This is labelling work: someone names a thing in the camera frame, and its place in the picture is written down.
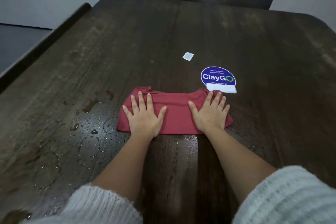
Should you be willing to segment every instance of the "circular sticker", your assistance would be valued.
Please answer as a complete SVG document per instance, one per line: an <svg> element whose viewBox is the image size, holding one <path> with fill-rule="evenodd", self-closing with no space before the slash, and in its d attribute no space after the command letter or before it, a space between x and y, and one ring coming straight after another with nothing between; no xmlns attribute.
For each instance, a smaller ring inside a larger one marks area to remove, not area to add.
<svg viewBox="0 0 336 224"><path fill-rule="evenodd" d="M221 67L207 67L201 73L201 80L207 83L236 86L236 79L232 73Z"/></svg>

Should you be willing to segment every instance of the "small white square sticker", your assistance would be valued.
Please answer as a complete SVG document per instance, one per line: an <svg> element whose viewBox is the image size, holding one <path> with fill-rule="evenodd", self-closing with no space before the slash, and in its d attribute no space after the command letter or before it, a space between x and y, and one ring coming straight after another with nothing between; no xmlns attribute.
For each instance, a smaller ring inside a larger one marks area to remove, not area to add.
<svg viewBox="0 0 336 224"><path fill-rule="evenodd" d="M190 53L190 52L186 52L186 53L183 55L182 58L184 58L185 60L190 61L191 58L192 58L193 56L194 56L194 55L193 55L192 53Z"/></svg>

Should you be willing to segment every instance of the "forearm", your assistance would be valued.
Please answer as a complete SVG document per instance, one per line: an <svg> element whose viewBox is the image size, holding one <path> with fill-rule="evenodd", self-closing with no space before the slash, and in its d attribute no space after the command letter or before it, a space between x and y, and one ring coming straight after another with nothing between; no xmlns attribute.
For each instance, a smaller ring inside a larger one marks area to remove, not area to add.
<svg viewBox="0 0 336 224"><path fill-rule="evenodd" d="M205 132L214 147L225 175L240 203L266 177L276 171L274 167L254 154L221 128Z"/></svg>
<svg viewBox="0 0 336 224"><path fill-rule="evenodd" d="M141 185L146 152L151 137L133 133L124 147L92 182L93 186L111 190L129 201L135 201Z"/></svg>

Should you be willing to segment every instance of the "sleeve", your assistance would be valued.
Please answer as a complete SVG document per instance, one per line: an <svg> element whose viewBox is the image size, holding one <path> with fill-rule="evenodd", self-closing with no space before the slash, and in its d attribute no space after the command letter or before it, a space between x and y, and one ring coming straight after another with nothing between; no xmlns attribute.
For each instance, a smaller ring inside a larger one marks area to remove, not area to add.
<svg viewBox="0 0 336 224"><path fill-rule="evenodd" d="M240 223L336 223L336 190L302 167L279 169L242 203Z"/></svg>
<svg viewBox="0 0 336 224"><path fill-rule="evenodd" d="M60 215L30 223L140 224L142 217L126 198L109 190L84 185L72 194Z"/></svg>

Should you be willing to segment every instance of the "hand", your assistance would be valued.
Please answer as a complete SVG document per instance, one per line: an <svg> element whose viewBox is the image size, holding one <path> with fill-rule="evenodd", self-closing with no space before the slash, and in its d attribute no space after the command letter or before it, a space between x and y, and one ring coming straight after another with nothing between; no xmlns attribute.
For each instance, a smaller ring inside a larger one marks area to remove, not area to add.
<svg viewBox="0 0 336 224"><path fill-rule="evenodd" d="M131 133L140 133L153 139L161 129L163 118L167 107L161 108L159 115L156 117L153 108L152 96L147 94L147 108L141 91L139 91L139 107L135 97L131 95L133 115L126 106L123 105L124 112L127 116Z"/></svg>
<svg viewBox="0 0 336 224"><path fill-rule="evenodd" d="M206 133L207 130L213 127L224 129L226 116L230 110L230 105L227 105L223 110L226 101L225 96L222 97L222 101L219 103L222 95L220 91L211 103L212 95L213 92L210 91L199 111L193 102L188 102L195 124L203 133Z"/></svg>

